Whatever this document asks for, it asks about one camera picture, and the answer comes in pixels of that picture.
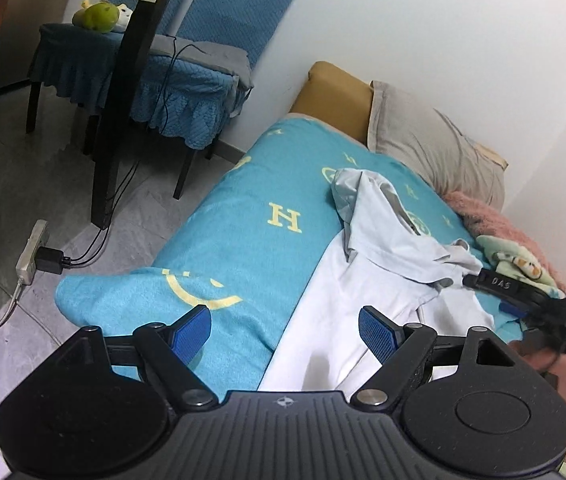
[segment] gray pillow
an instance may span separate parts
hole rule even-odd
[[[501,210],[507,163],[475,147],[454,123],[431,106],[387,83],[374,81],[367,147],[419,174],[440,196],[462,191]]]

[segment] pink fluffy fabric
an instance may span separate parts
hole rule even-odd
[[[553,277],[560,290],[566,292],[565,284],[560,280],[556,269],[549,263],[538,244],[524,232],[515,228],[512,222],[501,213],[480,200],[468,197],[461,191],[447,193],[443,200],[463,218],[466,229],[474,238],[479,235],[490,235],[505,240],[512,240],[523,246],[550,273],[550,276]]]

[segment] power strip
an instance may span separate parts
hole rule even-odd
[[[34,256],[39,247],[47,244],[48,239],[47,221],[37,220],[32,229],[32,234],[29,235],[28,243],[25,244],[25,248],[18,258],[18,263],[16,263],[16,274],[25,285],[31,285],[32,280],[34,280],[36,273]]]

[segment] gray tile floor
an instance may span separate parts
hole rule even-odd
[[[97,232],[90,224],[93,163],[80,149],[84,118],[76,107],[44,89],[34,134],[24,133],[28,89],[0,97],[0,283],[12,290],[14,267],[34,222],[49,222],[53,247],[79,255]],[[132,133],[124,148],[120,175],[143,143]],[[157,139],[148,149],[134,180],[118,205],[101,256],[93,265],[71,272],[114,274],[144,266],[194,211],[214,184],[231,169],[226,160],[202,156],[194,162],[181,200],[172,198],[183,147],[178,140]],[[54,304],[61,277],[38,273],[21,295],[24,307],[37,315],[61,340],[76,327]],[[6,302],[0,291],[0,310]],[[26,377],[55,344],[19,309],[0,329],[0,400]],[[0,478],[8,469],[0,456]]]

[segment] teal bedsheet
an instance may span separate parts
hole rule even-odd
[[[221,399],[230,389],[255,390],[342,228],[330,181],[347,167],[389,179],[413,221],[442,244],[458,238],[473,244],[458,216],[407,167],[317,121],[288,118],[223,177],[151,267],[123,276],[69,276],[57,288],[56,304],[76,325],[122,335],[151,321],[171,324],[204,303],[212,334],[190,367]],[[479,300],[504,339],[520,334],[512,317],[498,312],[498,300]]]

